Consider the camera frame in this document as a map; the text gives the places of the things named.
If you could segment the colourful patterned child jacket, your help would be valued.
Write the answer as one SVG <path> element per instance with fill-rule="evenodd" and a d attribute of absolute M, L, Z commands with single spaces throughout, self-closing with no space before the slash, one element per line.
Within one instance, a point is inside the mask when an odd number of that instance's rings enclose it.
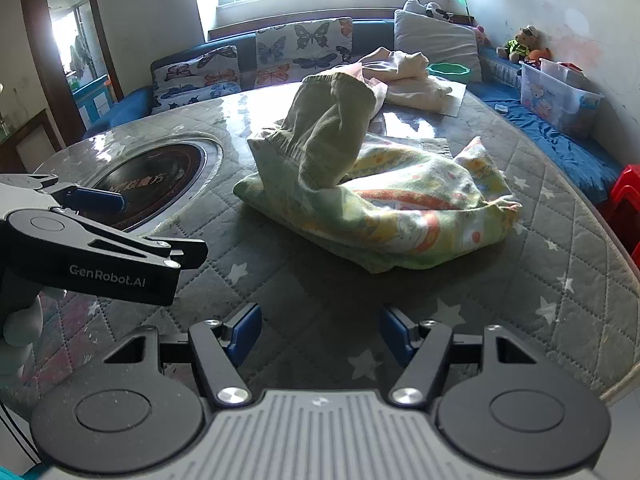
<path fill-rule="evenodd" d="M 371 273 L 425 270 L 502 242 L 521 203 L 474 138 L 456 157 L 370 133 L 378 97 L 347 74 L 306 77 L 288 114 L 253 133 L 233 193 Z"/>

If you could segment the cream pink clothes pile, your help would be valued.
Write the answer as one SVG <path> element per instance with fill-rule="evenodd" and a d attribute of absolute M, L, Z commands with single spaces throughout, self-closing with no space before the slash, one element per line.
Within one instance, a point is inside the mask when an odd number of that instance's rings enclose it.
<path fill-rule="evenodd" d="M 360 58 L 362 76 L 386 85 L 385 102 L 424 112 L 456 117 L 466 85 L 433 76 L 421 52 L 406 53 L 378 48 Z"/>

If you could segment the dark wooden cabinet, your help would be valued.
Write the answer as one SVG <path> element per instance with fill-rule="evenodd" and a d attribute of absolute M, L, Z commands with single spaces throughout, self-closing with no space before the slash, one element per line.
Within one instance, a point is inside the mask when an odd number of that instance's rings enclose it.
<path fill-rule="evenodd" d="M 62 150 L 46 110 L 40 110 L 9 136 L 2 136 L 2 174 L 34 172 L 43 162 Z"/>

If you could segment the round black induction cooker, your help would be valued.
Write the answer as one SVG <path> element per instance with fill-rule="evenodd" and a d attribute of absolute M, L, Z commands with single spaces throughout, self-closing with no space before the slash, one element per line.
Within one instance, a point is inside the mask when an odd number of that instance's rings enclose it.
<path fill-rule="evenodd" d="M 124 209 L 82 215 L 121 231 L 149 233 L 204 190 L 223 157 L 219 142 L 200 134 L 145 143 L 114 158 L 87 184 L 120 194 Z"/>

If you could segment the small butterfly print cushion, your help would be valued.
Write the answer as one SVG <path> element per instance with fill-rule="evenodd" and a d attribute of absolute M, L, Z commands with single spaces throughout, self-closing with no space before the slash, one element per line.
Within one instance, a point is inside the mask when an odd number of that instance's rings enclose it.
<path fill-rule="evenodd" d="M 153 70 L 153 106 L 158 114 L 239 93 L 241 73 L 235 46 L 219 47 Z"/>

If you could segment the large butterfly print cushion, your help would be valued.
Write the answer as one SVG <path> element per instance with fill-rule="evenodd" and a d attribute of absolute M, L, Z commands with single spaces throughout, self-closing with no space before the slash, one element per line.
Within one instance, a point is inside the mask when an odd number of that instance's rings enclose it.
<path fill-rule="evenodd" d="M 259 29 L 255 87 L 290 84 L 352 59 L 352 19 L 326 18 Z"/>

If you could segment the blue sofa bench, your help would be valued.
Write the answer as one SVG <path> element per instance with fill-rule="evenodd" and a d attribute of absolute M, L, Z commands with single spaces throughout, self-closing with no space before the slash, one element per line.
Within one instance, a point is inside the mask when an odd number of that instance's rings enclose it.
<path fill-rule="evenodd" d="M 350 33 L 352 45 L 338 51 L 340 60 L 355 61 L 378 47 L 390 49 L 394 46 L 394 22 L 382 20 L 356 20 L 339 18 L 338 24 Z M 198 58 L 210 50 L 235 47 L 238 54 L 241 82 L 244 90 L 254 87 L 256 70 L 257 30 L 245 34 L 223 36 L 217 40 L 197 44 L 153 61 L 150 70 L 155 72 L 166 65 L 182 64 L 191 58 Z M 558 166 L 567 177 L 595 205 L 608 200 L 608 193 L 623 172 L 623 166 L 608 154 L 602 146 L 585 136 L 567 136 L 548 122 L 528 110 L 520 98 L 520 88 L 498 81 L 489 73 L 491 55 L 486 49 L 480 50 L 480 67 L 483 80 L 470 82 L 468 89 L 491 107 L 497 105 L 506 109 L 504 118 L 520 128 L 541 151 Z M 82 136 L 89 139 L 111 128 L 145 118 L 152 114 L 154 105 L 153 87 L 144 86 L 125 96 L 104 116 L 98 119 Z"/>

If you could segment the red plastic stool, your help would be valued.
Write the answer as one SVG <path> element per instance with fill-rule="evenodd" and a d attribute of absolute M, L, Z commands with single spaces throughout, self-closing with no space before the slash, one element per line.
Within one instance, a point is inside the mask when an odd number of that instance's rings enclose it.
<path fill-rule="evenodd" d="M 639 264 L 640 167 L 628 165 L 615 182 L 608 200 L 599 207 L 606 223 Z"/>

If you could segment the green plastic basin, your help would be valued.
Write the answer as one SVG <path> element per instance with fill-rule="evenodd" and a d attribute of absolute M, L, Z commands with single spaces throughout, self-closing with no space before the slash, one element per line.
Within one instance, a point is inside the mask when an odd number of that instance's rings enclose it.
<path fill-rule="evenodd" d="M 471 80 L 471 70 L 458 63 L 432 63 L 427 66 L 430 75 L 444 78 L 460 84 L 467 84 Z"/>

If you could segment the clear blue storage box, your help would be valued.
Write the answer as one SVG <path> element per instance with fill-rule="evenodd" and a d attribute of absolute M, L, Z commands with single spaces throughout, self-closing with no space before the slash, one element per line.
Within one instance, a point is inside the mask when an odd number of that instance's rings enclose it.
<path fill-rule="evenodd" d="M 578 88 L 538 68 L 521 63 L 521 104 L 560 133 L 574 138 L 590 136 L 604 95 Z"/>

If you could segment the grey white pillow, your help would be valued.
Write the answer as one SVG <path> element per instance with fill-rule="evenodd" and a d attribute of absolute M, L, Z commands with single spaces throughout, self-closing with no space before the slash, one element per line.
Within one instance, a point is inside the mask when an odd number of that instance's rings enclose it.
<path fill-rule="evenodd" d="M 406 53 L 421 52 L 431 63 L 463 65 L 471 72 L 471 82 L 482 81 L 477 40 L 472 29 L 396 10 L 394 45 L 396 50 Z"/>

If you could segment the teddy bear green vest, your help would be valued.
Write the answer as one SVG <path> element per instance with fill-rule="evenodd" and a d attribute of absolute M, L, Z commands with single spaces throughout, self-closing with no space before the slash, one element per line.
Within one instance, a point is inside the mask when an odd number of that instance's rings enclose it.
<path fill-rule="evenodd" d="M 534 25 L 521 27 L 512 39 L 496 49 L 496 53 L 499 58 L 514 64 L 537 63 L 542 58 L 552 60 L 550 50 L 540 46 L 540 32 Z"/>

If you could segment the black white plush toy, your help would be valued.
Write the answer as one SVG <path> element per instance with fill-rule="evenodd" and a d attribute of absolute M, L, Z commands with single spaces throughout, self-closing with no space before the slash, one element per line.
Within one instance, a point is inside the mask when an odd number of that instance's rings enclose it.
<path fill-rule="evenodd" d="M 420 0 L 407 0 L 402 10 L 451 23 L 452 14 L 444 10 L 437 2 L 420 3 Z"/>

